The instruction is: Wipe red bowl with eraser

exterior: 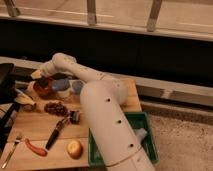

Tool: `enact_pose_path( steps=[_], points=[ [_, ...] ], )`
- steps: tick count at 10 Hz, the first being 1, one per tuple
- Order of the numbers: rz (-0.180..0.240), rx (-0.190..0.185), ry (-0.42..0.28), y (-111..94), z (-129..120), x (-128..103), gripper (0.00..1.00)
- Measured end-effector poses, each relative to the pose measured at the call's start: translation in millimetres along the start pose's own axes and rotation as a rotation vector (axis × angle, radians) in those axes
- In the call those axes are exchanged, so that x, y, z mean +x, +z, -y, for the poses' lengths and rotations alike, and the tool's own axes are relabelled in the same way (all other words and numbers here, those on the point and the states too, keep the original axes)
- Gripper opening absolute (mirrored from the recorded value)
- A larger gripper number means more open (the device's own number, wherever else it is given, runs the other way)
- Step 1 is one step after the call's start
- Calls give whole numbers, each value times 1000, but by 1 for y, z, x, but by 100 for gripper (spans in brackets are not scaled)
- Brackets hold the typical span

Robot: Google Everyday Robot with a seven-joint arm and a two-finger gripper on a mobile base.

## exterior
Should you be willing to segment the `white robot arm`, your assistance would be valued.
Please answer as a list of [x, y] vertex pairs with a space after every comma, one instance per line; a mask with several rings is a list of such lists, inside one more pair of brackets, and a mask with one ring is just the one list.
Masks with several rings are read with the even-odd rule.
[[71, 74], [84, 82], [81, 107], [107, 170], [155, 171], [121, 109], [128, 97], [126, 84], [63, 53], [54, 54], [31, 77], [40, 79], [57, 73]]

